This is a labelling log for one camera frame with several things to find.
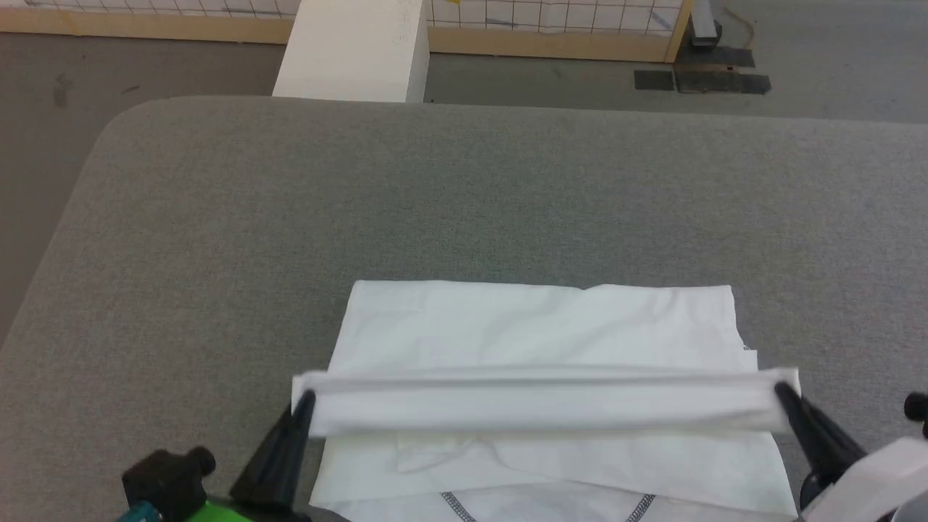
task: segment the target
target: stitching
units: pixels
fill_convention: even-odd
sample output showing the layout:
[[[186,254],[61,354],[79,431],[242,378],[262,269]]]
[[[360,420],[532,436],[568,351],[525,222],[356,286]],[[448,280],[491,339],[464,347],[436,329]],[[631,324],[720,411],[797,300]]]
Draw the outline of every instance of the stitching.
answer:
[[[625,520],[625,522],[638,522],[648,512],[648,508],[651,507],[651,502],[654,502],[654,495],[645,495],[641,497],[641,501],[638,503],[638,506],[635,508],[635,511]]]
[[[464,509],[464,506],[461,505],[461,502],[458,500],[458,497],[456,497],[454,493],[451,491],[446,491],[442,493],[442,498],[445,499],[445,502],[448,502],[448,506],[454,510],[455,515],[457,515],[458,518],[460,518],[463,522],[477,522],[477,519],[473,516],[470,516],[470,513]]]

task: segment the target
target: fabric fold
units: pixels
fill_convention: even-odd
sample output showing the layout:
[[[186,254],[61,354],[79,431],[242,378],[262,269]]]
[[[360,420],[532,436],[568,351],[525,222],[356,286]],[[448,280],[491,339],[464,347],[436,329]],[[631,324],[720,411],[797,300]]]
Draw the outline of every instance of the fabric fold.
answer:
[[[307,372],[311,437],[357,432],[520,433],[654,429],[785,432],[773,386],[796,369],[706,372],[626,366],[496,366]]]

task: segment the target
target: gray floor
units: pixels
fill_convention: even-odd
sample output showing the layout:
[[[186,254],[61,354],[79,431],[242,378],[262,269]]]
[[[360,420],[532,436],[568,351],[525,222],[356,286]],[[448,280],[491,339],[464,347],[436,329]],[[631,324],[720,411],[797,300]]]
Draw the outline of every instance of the gray floor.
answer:
[[[642,64],[433,55],[427,100],[621,111],[928,123],[928,4],[714,1],[723,43],[754,23],[766,96],[636,91]],[[282,46],[0,34],[0,339],[84,157],[116,114],[149,99],[269,95]]]

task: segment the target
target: wooden frame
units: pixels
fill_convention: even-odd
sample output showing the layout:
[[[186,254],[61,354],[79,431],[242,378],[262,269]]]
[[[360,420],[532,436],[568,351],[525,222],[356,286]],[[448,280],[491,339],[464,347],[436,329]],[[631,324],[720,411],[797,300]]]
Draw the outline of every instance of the wooden frame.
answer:
[[[542,34],[430,27],[429,49],[436,53],[672,63],[691,10],[692,0],[683,0],[669,39],[629,34]],[[0,9],[0,32],[5,33],[286,44],[292,27],[292,20]]]

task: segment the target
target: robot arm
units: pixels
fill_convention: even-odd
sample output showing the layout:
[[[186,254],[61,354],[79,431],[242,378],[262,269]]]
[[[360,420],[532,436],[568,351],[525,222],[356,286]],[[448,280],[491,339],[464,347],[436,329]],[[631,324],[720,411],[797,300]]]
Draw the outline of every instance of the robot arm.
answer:
[[[868,455],[791,386],[779,383],[775,391],[812,469],[799,493],[806,522],[882,522],[928,492],[924,440],[903,437]],[[909,419],[924,421],[928,398],[910,395],[905,410]],[[923,515],[918,520],[928,520],[928,513]]]

